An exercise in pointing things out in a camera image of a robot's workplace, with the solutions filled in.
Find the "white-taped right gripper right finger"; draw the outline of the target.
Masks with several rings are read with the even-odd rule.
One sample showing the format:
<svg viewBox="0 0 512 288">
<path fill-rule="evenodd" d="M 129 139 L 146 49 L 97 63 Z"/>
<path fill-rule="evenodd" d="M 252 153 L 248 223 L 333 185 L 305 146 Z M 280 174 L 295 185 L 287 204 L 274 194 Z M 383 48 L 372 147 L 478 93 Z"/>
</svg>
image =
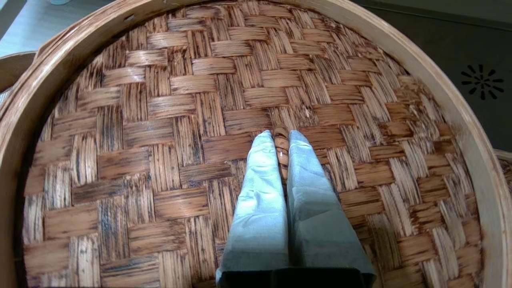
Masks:
<svg viewBox="0 0 512 288">
<path fill-rule="evenodd" d="M 364 280 L 376 272 L 307 138 L 289 133 L 287 179 L 292 263 L 302 268 L 354 268 Z"/>
</svg>

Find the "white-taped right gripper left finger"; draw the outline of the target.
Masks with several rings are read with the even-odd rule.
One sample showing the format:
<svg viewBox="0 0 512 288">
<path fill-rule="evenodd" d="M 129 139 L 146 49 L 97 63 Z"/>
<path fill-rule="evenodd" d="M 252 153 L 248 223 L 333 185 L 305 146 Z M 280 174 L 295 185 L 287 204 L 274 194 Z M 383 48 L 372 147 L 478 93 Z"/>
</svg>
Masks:
<svg viewBox="0 0 512 288">
<path fill-rule="evenodd" d="M 246 159 L 216 284 L 259 286 L 289 265 L 286 201 L 274 139 L 265 130 L 255 137 Z"/>
</svg>

